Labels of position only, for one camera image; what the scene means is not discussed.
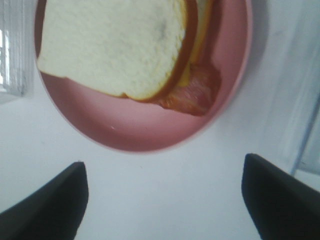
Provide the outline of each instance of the glass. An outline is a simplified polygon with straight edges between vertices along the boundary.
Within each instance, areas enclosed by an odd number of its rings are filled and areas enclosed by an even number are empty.
[[[0,103],[22,97],[33,76],[33,4],[0,0]]]

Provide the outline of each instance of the white table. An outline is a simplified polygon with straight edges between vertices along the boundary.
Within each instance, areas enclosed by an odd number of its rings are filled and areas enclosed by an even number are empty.
[[[156,153],[83,136],[35,70],[29,95],[0,105],[0,212],[84,161],[90,197],[76,240],[260,239],[241,194],[244,156],[294,171],[320,89],[319,9],[318,0],[254,0],[252,52],[236,97],[205,131]]]

